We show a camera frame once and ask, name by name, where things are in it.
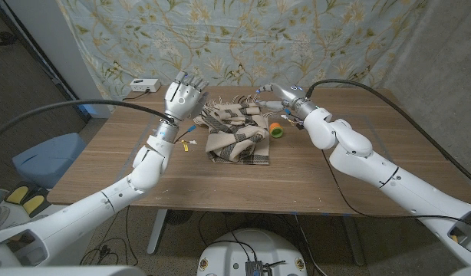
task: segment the green object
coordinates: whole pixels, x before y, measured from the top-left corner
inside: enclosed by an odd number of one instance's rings
[[[283,135],[283,129],[279,126],[272,129],[273,138],[280,138]]]

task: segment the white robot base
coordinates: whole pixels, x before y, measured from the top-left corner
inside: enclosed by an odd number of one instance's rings
[[[258,261],[262,261],[263,266],[274,264],[279,261],[284,263],[271,266],[271,274],[265,272],[259,274],[251,272],[250,275],[274,275],[274,276],[307,276],[304,259],[300,251],[283,237],[270,231],[245,228],[234,231],[239,242],[250,245],[256,253]],[[242,250],[240,244],[235,241],[232,233],[227,233],[215,240],[203,251],[199,263],[198,276],[221,276],[221,275],[247,275],[245,263],[248,258]],[[249,254],[249,259],[254,261],[252,249],[246,245],[244,249]]]

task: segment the orange cup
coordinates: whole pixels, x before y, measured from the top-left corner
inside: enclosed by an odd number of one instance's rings
[[[279,123],[272,123],[269,125],[269,133],[273,138],[280,138],[283,135],[283,128]]]

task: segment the white box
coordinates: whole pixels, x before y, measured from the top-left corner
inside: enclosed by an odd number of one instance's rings
[[[158,79],[133,79],[130,82],[130,87],[133,92],[145,92],[147,89],[150,92],[157,92],[160,81]]]

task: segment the small yellow object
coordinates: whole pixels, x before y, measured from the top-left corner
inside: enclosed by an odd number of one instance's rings
[[[44,196],[42,195],[37,195],[32,199],[29,199],[25,204],[22,205],[24,207],[24,210],[29,214],[31,214],[34,210],[36,210],[39,205],[41,205],[44,202]]]
[[[21,200],[28,193],[29,188],[26,186],[21,186],[12,192],[12,194],[5,200],[10,203],[19,204]]]
[[[188,142],[186,142],[185,140],[181,140],[181,143],[183,143],[184,151],[188,151]]]

